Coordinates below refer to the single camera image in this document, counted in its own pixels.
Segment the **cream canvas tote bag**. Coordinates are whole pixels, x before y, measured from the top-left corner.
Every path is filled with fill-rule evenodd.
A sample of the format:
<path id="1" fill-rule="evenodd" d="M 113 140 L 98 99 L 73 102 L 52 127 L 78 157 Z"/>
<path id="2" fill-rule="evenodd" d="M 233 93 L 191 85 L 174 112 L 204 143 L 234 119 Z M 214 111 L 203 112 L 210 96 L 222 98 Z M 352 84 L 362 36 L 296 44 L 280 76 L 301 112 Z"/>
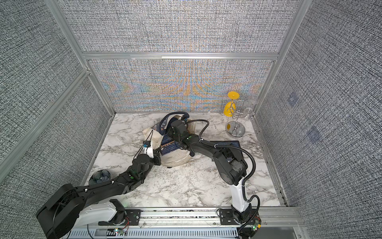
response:
<path id="1" fill-rule="evenodd" d="M 159 123 L 142 131 L 144 135 L 143 151 L 149 156 L 158 156 L 163 166 L 172 168 L 187 163 L 191 156 L 171 137 L 171 123 L 176 120 L 189 120 L 186 112 L 172 112 L 164 116 Z"/>

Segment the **black book gold lettering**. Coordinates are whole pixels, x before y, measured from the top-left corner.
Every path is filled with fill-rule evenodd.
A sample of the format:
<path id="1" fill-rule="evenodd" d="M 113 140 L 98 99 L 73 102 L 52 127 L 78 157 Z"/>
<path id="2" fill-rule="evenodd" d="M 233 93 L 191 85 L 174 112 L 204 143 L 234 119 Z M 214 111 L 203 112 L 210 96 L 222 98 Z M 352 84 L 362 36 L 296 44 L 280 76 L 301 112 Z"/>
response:
<path id="1" fill-rule="evenodd" d="M 226 141 L 212 141 L 212 146 L 217 148 L 218 146 L 233 146 L 235 148 L 241 148 L 240 142 L 238 140 L 226 140 Z"/>

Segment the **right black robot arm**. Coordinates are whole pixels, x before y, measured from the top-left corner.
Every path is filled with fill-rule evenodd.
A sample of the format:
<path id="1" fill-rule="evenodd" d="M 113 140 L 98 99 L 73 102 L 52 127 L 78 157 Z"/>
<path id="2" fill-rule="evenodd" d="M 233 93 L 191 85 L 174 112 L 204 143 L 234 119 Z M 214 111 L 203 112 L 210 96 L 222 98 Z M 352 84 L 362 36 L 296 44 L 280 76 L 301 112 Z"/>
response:
<path id="1" fill-rule="evenodd" d="M 209 121 L 201 119 L 206 125 L 196 135 L 190 133 L 188 125 L 199 120 L 171 119 L 164 129 L 164 133 L 179 144 L 181 149 L 190 152 L 190 156 L 200 153 L 212 159 L 222 180 L 229 185 L 232 196 L 232 214 L 234 220 L 244 225 L 256 216 L 260 208 L 260 198 L 253 195 L 247 198 L 245 183 L 256 171 L 254 157 L 230 141 L 208 141 L 203 138 Z"/>

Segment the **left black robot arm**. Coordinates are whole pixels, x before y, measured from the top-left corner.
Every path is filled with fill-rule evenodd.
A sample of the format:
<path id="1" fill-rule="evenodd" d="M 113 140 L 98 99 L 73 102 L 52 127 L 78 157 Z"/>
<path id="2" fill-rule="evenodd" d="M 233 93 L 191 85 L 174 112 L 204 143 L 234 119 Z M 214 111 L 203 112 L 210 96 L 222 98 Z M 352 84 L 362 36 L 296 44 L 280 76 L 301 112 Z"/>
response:
<path id="1" fill-rule="evenodd" d="M 36 218 L 48 239 L 58 239 L 74 227 L 80 212 L 104 199 L 127 194 L 144 183 L 153 166 L 161 165 L 159 153 L 139 154 L 118 176 L 90 186 L 61 186 L 37 211 Z"/>

